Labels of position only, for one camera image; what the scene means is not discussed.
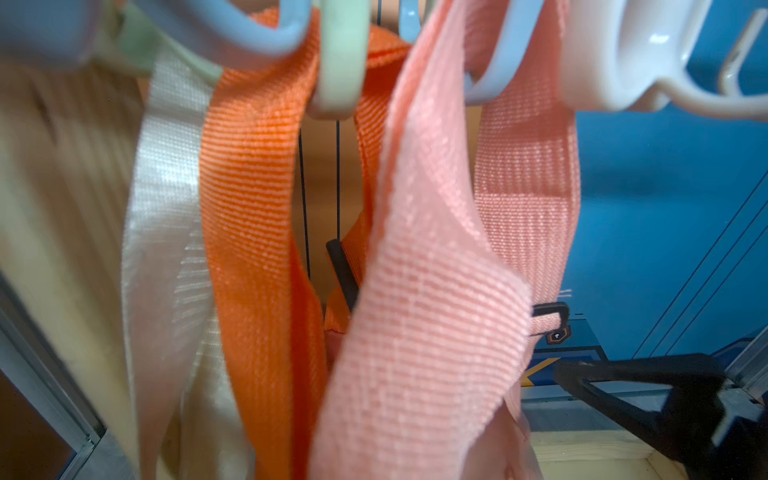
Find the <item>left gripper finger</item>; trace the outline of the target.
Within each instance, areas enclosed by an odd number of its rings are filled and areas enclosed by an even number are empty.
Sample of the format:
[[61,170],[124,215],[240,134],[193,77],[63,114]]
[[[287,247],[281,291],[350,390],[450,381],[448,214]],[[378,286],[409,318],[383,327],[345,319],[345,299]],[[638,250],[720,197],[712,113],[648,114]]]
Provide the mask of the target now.
[[767,409],[708,355],[559,362],[554,379],[690,479],[767,476]]

